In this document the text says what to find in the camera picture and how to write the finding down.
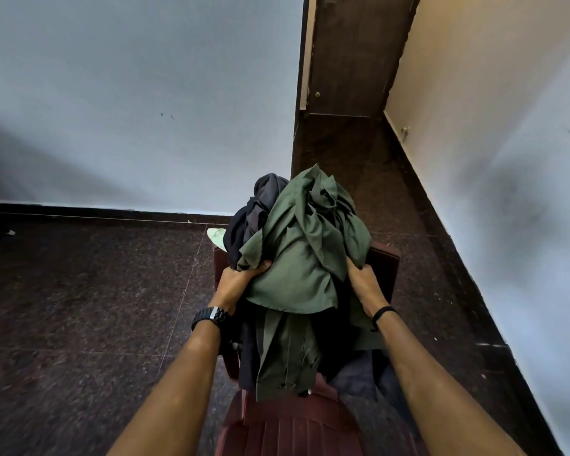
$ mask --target door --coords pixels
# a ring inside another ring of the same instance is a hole
[[[307,110],[374,117],[384,106],[414,0],[317,0]]]

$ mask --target olive green fabric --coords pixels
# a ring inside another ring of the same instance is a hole
[[[312,388],[321,353],[309,317],[338,306],[334,278],[348,278],[346,256],[361,267],[371,246],[365,224],[355,215],[350,195],[318,165],[289,182],[262,230],[242,247],[238,269],[272,266],[250,284],[246,298],[268,310],[256,383],[257,399],[280,391]],[[383,348],[357,299],[351,325],[359,327],[355,350]]]

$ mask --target bracelet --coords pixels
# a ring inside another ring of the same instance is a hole
[[[399,315],[399,313],[395,310],[395,308],[393,306],[384,306],[381,307],[377,310],[377,312],[374,314],[374,316],[371,318],[371,322],[374,325],[374,328],[379,331],[378,329],[378,319],[382,316],[382,314],[384,312],[389,312],[389,311],[393,311],[395,312],[397,315]]]

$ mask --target black baseboard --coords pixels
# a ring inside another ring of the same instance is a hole
[[[451,237],[447,234],[439,217],[437,217],[418,176],[411,167],[410,161],[399,143],[399,139],[384,114],[382,115],[382,126],[389,145],[392,147],[395,162],[399,169],[406,172],[404,179],[408,190],[414,202],[416,202],[417,208],[425,212],[425,214],[422,215],[425,228],[432,235],[437,237],[437,239],[433,241],[433,246],[435,247],[436,254],[440,256],[442,260],[441,265],[446,272],[450,284],[452,284],[453,288],[458,290],[462,290],[462,288],[466,289],[464,291],[464,300],[461,302],[462,308],[467,316],[467,320],[477,334],[478,339],[485,341],[481,343],[480,349],[486,367],[491,371],[502,373],[506,376],[522,408],[524,417],[537,439],[537,442],[530,444],[535,448],[535,452],[529,453],[529,456],[533,456],[533,454],[548,456],[562,455],[547,422],[534,400],[534,396],[528,384],[517,367],[509,346],[504,342],[496,328],[484,304],[483,298],[479,293],[477,285],[456,252]]]
[[[70,208],[67,206],[21,205],[0,203],[0,214],[51,216],[64,218],[119,219],[129,221],[186,222],[192,224],[228,225],[231,216],[209,214],[153,213],[103,208]]]

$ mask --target floor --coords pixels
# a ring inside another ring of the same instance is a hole
[[[374,239],[402,252],[392,303],[420,341],[528,454],[547,454],[499,361],[508,348],[380,121],[307,117],[295,153],[297,169],[334,174]],[[16,235],[0,239],[0,456],[105,453],[212,297],[208,226],[1,218]],[[235,389],[218,360],[199,455],[213,454]],[[345,402],[368,454],[420,452],[382,400]]]

